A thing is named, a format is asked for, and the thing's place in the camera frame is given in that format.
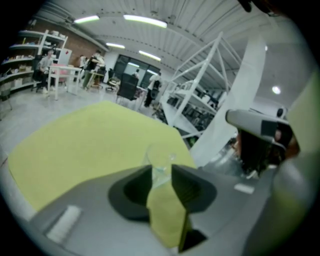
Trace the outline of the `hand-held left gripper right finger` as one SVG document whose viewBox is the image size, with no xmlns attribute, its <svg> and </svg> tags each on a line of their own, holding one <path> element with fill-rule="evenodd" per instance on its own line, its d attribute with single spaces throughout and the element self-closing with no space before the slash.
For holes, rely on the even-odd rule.
<svg viewBox="0 0 320 256">
<path fill-rule="evenodd" d="M 172 165 L 172 186 L 191 231 L 180 256 L 243 256 L 245 243 L 270 196 L 275 171 L 259 180 Z"/>
</svg>

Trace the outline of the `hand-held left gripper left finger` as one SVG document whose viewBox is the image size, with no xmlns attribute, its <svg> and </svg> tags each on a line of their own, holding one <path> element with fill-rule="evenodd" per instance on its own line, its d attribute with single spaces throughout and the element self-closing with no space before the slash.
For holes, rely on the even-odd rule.
<svg viewBox="0 0 320 256">
<path fill-rule="evenodd" d="M 151 167 L 140 166 L 89 179 L 38 211 L 30 223 L 37 243 L 51 256 L 170 256 L 147 221 L 126 218 L 147 212 L 125 185 L 151 188 Z"/>
</svg>

